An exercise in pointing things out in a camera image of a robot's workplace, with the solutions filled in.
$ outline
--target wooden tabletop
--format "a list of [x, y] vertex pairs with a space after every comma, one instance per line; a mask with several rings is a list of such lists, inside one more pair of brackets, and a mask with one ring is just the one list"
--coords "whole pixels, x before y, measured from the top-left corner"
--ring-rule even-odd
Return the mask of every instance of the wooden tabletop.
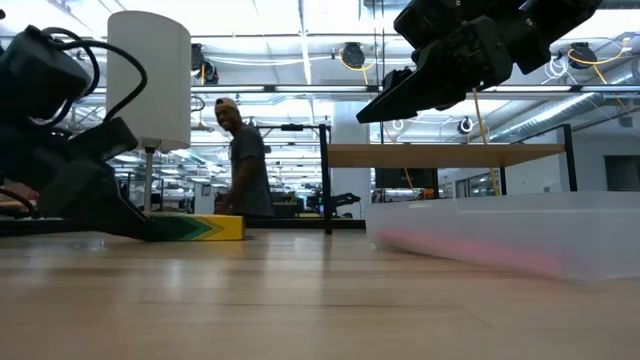
[[640, 281], [580, 286], [364, 232], [0, 239], [2, 359], [635, 360]]
[[339, 145], [328, 147], [334, 168], [488, 168], [564, 152], [564, 145]]

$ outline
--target yellow block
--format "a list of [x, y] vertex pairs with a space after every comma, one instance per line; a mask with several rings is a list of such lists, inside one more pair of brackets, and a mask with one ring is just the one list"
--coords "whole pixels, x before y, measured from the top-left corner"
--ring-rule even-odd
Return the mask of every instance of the yellow block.
[[241, 216], [151, 214], [150, 241], [232, 241], [244, 238]]

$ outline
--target black cable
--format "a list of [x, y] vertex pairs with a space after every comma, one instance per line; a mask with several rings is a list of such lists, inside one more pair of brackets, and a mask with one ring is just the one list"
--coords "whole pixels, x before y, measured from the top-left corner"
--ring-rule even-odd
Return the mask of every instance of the black cable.
[[[66, 35], [72, 38], [75, 41], [82, 41], [82, 38], [76, 35], [74, 32], [69, 31], [67, 29], [58, 28], [58, 27], [49, 27], [42, 30], [42, 33], [47, 36], [52, 35]], [[87, 53], [89, 57], [89, 61], [91, 61], [91, 66], [93, 67], [93, 79], [91, 80], [91, 85], [87, 88], [83, 96], [91, 95], [93, 91], [98, 87], [98, 83], [100, 83], [100, 65], [98, 64], [98, 59], [96, 59], [96, 55], [93, 53], [90, 47], [83, 46], [82, 50]]]
[[55, 119], [49, 121], [46, 124], [42, 124], [40, 126], [54, 127], [54, 126], [60, 124], [62, 122], [62, 120], [64, 120], [67, 117], [67, 114], [69, 114], [69, 110], [71, 110], [71, 106], [72, 105], [73, 105], [73, 102], [71, 102], [70, 100], [67, 100], [64, 103], [64, 106], [62, 107], [62, 110], [60, 110], [60, 112], [58, 113], [58, 116], [56, 116]]
[[191, 100], [196, 100], [199, 101], [200, 103], [202, 103], [202, 106], [195, 108], [195, 109], [191, 109], [191, 112], [198, 112], [198, 111], [202, 111], [204, 110], [204, 108], [207, 106], [207, 104], [204, 102], [204, 99], [201, 98], [200, 96], [197, 95], [191, 95]]
[[24, 205], [24, 207], [27, 208], [27, 212], [28, 212], [29, 216], [31, 216], [32, 218], [36, 218], [36, 208], [35, 208], [35, 206], [33, 206], [31, 201], [27, 200], [26, 198], [22, 197], [21, 195], [18, 195], [16, 193], [14, 193], [11, 190], [7, 190], [7, 189], [3, 189], [3, 188], [0, 188], [0, 194], [8, 196], [8, 197], [18, 201], [22, 205]]
[[147, 71], [144, 69], [142, 64], [140, 64], [140, 62], [131, 54], [120, 49], [119, 47], [113, 46], [109, 43], [105, 43], [102, 41], [96, 41], [96, 40], [82, 40], [82, 41], [74, 41], [74, 42], [64, 43], [64, 44], [54, 43], [53, 45], [56, 47], [56, 49], [61, 51], [76, 49], [79, 47], [82, 47], [82, 48], [96, 47], [96, 48], [105, 49], [108, 51], [113, 51], [114, 53], [122, 56], [125, 60], [131, 63], [131, 65], [133, 65], [133, 67], [135, 67], [136, 70], [138, 70], [138, 72], [140, 73], [141, 79], [138, 86], [136, 86], [136, 88], [133, 89], [133, 91], [129, 93], [129, 95], [127, 95], [124, 99], [122, 99], [119, 103], [117, 103], [114, 107], [112, 107], [111, 110], [109, 110], [107, 115], [104, 117], [102, 122], [111, 121], [111, 119], [113, 119], [120, 110], [122, 110], [125, 106], [129, 105], [129, 103], [131, 103], [131, 101], [133, 101], [136, 97], [138, 97], [138, 95], [140, 95], [140, 93], [142, 93], [144, 88], [147, 86], [147, 82], [148, 82]]

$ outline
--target transparent plastic bin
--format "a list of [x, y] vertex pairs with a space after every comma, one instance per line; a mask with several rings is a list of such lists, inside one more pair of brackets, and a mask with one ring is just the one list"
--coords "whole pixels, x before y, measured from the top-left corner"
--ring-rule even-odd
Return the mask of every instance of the transparent plastic bin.
[[640, 276], [640, 193], [373, 204], [377, 246], [592, 282]]

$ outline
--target ceiling duct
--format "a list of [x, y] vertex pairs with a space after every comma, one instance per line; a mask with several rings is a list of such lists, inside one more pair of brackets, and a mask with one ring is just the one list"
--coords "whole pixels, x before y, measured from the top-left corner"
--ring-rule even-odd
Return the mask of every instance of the ceiling duct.
[[[610, 85], [637, 84], [640, 82], [640, 58], [627, 62], [605, 74]], [[590, 84], [600, 84], [600, 79]], [[513, 120], [494, 131], [493, 142], [517, 140], [527, 135], [540, 132], [554, 125], [605, 105], [607, 101], [603, 93], [584, 93], [561, 101], [549, 101], [530, 111], [518, 115]]]

